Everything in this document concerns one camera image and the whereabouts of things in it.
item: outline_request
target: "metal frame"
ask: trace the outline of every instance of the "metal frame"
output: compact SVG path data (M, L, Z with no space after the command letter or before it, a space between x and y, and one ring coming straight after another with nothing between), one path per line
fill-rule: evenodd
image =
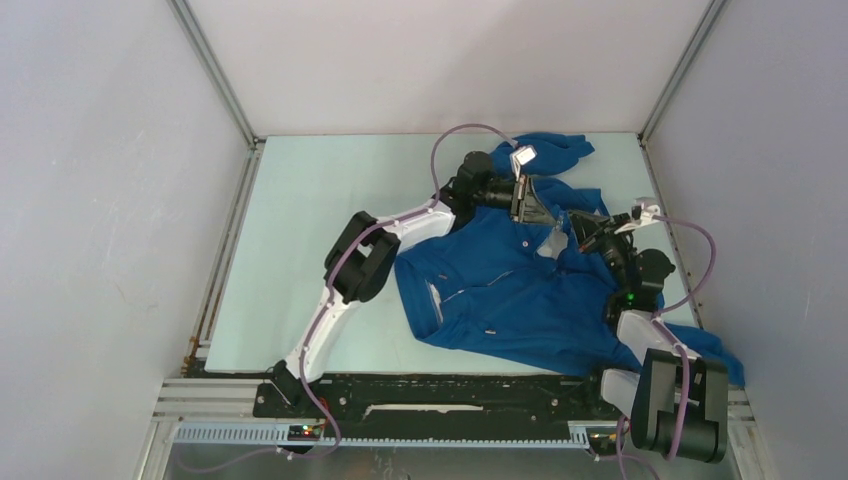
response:
M239 186L233 199L225 229L219 246L213 271L207 284L207 296L198 314L195 335L190 340L189 357L206 358L214 321L220 306L226 279L229 274L239 233L244 221L250 193L256 179L264 143L253 132L250 123L236 98L224 72L215 57L206 36L203 34L197 18L189 6L189 0L168 0L174 14L182 25L189 42L194 48L216 91L248 144L248 155L242 170ZM701 50L710 31L728 0L710 2L689 44L683 52L662 94L657 100L651 115L640 134L642 145L656 130L669 102L677 92L686 73L689 71L698 52ZM660 202L662 196L657 188L648 152L644 151L646 166ZM669 231L675 257L682 266L674 235ZM693 307L695 318L700 322L697 308ZM284 431L294 422L310 422L315 419L269 420L252 417L256 387L261 380L245 379L168 379L162 385L159 401L154 409L153 418L140 452L135 476L138 480L160 480L165 478L171 448L175 443L232 443L254 445L278 445L286 441ZM561 444L512 444L491 443L481 445L451 444L442 442L365 442L360 439L345 439L347 445L357 446L483 446L483 447L539 447L539 448L582 448L586 429L612 429L614 422L572 422L569 427L576 433L576 440ZM731 390L728 395L728 438L736 464L738 478L742 480L767 480L774 478L774 470L757 428L753 412L744 390Z
M657 203L659 203L660 208L663 212L668 213L668 209L666 208L665 200L663 200L662 191L660 191L659 183L657 183L657 177L654 174L654 167L651 164L651 156L648 153L648 148L644 143L640 143L640 147L642 148L642 159L645 161L645 168L648 170L648 178L651 179L651 187L654 189L654 195L657 198ZM683 261L683 256L680 254L680 248L677 246L677 237L675 236L674 228L671 224L664 224L665 233L668 235L668 240L671 243L671 248L674 253L674 261L675 264L680 266L677 269L677 274L680 275L680 278L683 280L683 285L686 288L687 292L691 292L694 285L692 284L693 276L691 275L691 271L686 268L686 262ZM701 329L704 328L704 323L701 320L701 311L699 309L700 303L695 301L689 302L689 309L692 311L692 317L695 319L695 323L698 324L698 327Z
M207 40L206 35L203 33L203 29L200 28L200 23L197 21L194 11L189 6L189 1L168 0L168 3L174 11L174 16L180 22L180 26L183 28L191 47L197 54L200 64L203 65L203 69L209 74L212 85L215 87L221 100L224 101L230 117L232 117L242 137L247 142L248 148L253 148L257 143L253 127L250 126L247 115L245 115L244 110L241 108L241 104L233 91L233 87L230 85L230 81L224 75L224 70L221 68L221 64L218 63L215 52L209 46L209 40Z
M645 126L642 127L642 131L639 133L643 145L647 144L651 135L653 135L656 131L657 125L659 125L660 120L662 120L663 115L665 115L665 111L668 108L671 99L674 98L674 95L680 88L680 84L683 83L683 79L689 72L689 68L693 63L695 63L695 58L701 51L701 47L704 46L704 43L707 41L707 37L709 37L716 23L718 23L718 19L728 3L730 3L730 0L711 0L707 9L704 11L704 15L701 16L701 21L698 22L698 26L695 27L695 31L689 39L689 44L686 45L686 48L683 50L683 54L677 61L677 65L675 65L674 70L671 73L671 77L669 77L668 82L666 82L665 87L663 87L662 93L657 99L657 103L654 105L653 110L651 110L651 114L648 115L648 119L645 121Z

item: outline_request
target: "black mounting plate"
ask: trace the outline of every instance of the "black mounting plate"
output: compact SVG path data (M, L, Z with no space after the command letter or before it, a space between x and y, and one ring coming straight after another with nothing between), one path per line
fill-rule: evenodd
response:
M405 440L560 440L571 420L615 420L599 377L561 375L325 374L312 385L347 438ZM475 410L374 409L375 405L471 405ZM321 419L295 411L271 383L257 388L254 417ZM327 425L324 436L332 436Z

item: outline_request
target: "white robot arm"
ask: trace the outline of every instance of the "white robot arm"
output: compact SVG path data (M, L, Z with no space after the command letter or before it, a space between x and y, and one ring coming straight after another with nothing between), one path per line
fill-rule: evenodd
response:
M430 203L428 202L417 209L376 219L377 223L384 223L393 219L409 217L414 212L423 212L420 215L412 216L408 220L399 220L387 227L383 227L386 234L394 235L397 238L399 247L396 254L408 250L424 240L441 237L450 232L456 219L450 207L442 202L437 202L433 207L429 205ZM351 300L346 303L344 301L344 295L338 290L333 292L332 300L330 300L330 288L335 290L335 287L324 286L324 290L321 293L321 301L315 310L315 314L312 316L312 320L309 322L310 328L314 326L315 330L312 333L312 338L309 340L309 345L305 347L306 355L303 360L303 374L306 377L306 381L310 383L321 378L324 374L327 358L330 356L333 345L344 329L347 320L362 303L359 300ZM289 372L295 378L300 378L300 356L304 349L308 332L309 330L303 333L303 337L301 337L297 347L286 356Z

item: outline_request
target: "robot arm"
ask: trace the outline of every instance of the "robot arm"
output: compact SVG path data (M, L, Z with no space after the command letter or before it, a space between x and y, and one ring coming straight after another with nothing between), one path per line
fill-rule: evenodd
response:
M451 212L450 207L442 202L436 203L433 207L428 207L428 205L429 203L408 212L376 219L365 212L359 212L350 220L327 257L325 266L328 272L338 261L344 249L350 245L350 242L369 226L406 217L410 212L425 210L422 215L397 221L374 232L366 239L367 246L371 247L371 252L367 256L361 254L353 259L348 259L351 264L350 268L345 269L343 267L340 270L339 277L341 278L337 277L336 285L333 287L324 286L318 308L309 322L310 327L314 325L316 328L309 345L305 347L307 351L303 362L303 375L307 382L311 383L324 374L332 346L344 329L347 320L360 304L374 298L383 288L395 256L424 240L441 237L451 231L456 216ZM330 288L335 290L332 301L330 300ZM308 330L304 332L297 347L286 356L289 372L294 378L301 376L300 356L304 349L307 332Z
M462 228L473 218L478 205L508 210L510 217L519 223L556 224L536 196L533 180L520 173L521 166L534 156L532 147L517 149L511 155L515 179L502 179L495 175L488 154L471 152L456 176L441 188L435 203L431 200L419 208L389 217L374 218L366 212L355 214L324 261L325 280L366 229L375 224L385 226L362 240L360 246L370 247L370 251L352 252L339 268L333 285L324 286L309 328L286 356L286 368L293 379L304 377L307 382L313 382L324 374L332 346L347 320L361 303L374 298L383 288L399 253Z
M657 296L675 267L658 250L637 253L629 234L659 215L656 202L645 198L629 215L569 212L580 251L600 253L618 281L605 318L642 364L641 374L605 370L601 397L630 419L637 448L715 463L727 449L727 368L689 349L662 322Z

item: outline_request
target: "black bracket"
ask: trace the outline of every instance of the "black bracket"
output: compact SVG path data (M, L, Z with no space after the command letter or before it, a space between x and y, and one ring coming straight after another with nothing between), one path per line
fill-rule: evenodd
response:
M439 199L456 217L451 232L470 222L477 206L507 210L516 223L556 225L556 219L536 195L533 179L527 175L498 178L492 157L484 152L465 156L456 176L440 189Z
M356 237L376 223L377 219L366 212L358 212L350 219L324 260L324 268L327 269L324 280L330 278L330 272ZM357 248L351 252L333 282L333 287L342 294L344 303L355 300L367 302L380 293L389 278L400 240L397 235L378 228L366 236L360 245L370 246L371 251L365 254Z
M600 374L428 375L327 373L310 384L345 436L442 440L560 440L570 420L613 420L619 412L600 397ZM280 362L256 389L253 416L318 419L332 426ZM379 405L462 405L477 409L379 409Z
M579 210L568 212L580 252L599 253L618 282L619 290L610 296L604 309L604 319L613 331L625 310L657 310L665 279L676 268L659 250L636 253L631 232L616 233L639 214L639 207L634 207L632 217L626 213L604 217Z
M636 398L631 435L643 450L667 453L674 437L683 361L690 363L689 398L677 455L718 463L727 451L727 368L718 360L682 360L671 352L648 349Z

